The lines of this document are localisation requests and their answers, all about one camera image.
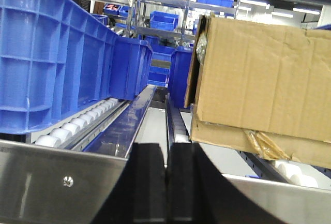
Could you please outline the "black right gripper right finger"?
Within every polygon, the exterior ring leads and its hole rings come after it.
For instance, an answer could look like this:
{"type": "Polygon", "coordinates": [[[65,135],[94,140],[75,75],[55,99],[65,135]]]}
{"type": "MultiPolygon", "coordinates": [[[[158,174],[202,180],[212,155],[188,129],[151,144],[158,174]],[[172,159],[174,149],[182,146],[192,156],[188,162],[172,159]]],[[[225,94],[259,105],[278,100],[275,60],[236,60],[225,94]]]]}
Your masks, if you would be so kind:
{"type": "Polygon", "coordinates": [[[282,223],[211,162],[197,143],[173,143],[168,156],[168,223],[282,223]]]}

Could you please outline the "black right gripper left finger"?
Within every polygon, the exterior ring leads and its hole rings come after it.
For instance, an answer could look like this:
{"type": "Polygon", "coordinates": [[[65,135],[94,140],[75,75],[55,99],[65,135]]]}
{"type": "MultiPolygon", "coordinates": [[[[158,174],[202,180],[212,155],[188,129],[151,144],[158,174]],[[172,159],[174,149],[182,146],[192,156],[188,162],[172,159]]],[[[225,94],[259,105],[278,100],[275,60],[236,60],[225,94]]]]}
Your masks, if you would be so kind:
{"type": "Polygon", "coordinates": [[[164,159],[157,143],[134,143],[93,223],[165,223],[164,159]]]}

